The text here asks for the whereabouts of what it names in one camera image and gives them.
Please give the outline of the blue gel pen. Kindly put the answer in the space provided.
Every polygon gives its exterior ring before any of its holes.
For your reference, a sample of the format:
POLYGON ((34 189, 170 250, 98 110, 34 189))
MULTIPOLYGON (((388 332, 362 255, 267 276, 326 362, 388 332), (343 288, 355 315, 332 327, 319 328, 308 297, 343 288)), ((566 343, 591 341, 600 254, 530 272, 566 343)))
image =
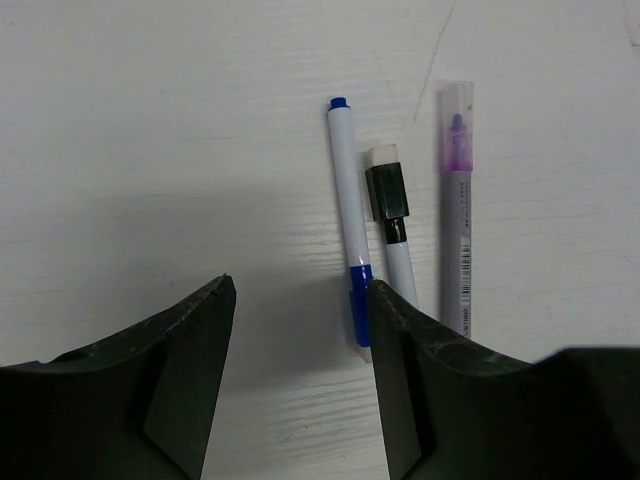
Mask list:
POLYGON ((334 97, 327 109, 331 153, 351 283, 350 305, 357 351, 372 362, 367 292, 373 279, 361 192, 352 109, 344 97, 334 97))

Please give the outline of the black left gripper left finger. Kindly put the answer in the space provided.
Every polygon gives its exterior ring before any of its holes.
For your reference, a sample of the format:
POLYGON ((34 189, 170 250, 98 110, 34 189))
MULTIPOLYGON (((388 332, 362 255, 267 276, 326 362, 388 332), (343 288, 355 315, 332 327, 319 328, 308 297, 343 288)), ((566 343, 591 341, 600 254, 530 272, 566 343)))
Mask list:
POLYGON ((46 362, 1 371, 5 479, 198 479, 231 337, 222 275, 46 362))

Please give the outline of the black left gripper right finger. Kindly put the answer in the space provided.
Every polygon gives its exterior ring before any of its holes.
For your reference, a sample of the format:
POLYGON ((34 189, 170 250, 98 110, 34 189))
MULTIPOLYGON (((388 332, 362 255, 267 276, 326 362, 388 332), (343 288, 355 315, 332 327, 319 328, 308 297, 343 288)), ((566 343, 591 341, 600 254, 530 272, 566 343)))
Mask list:
POLYGON ((568 348, 526 363, 415 309, 367 295, 393 479, 635 479, 639 351, 568 348))

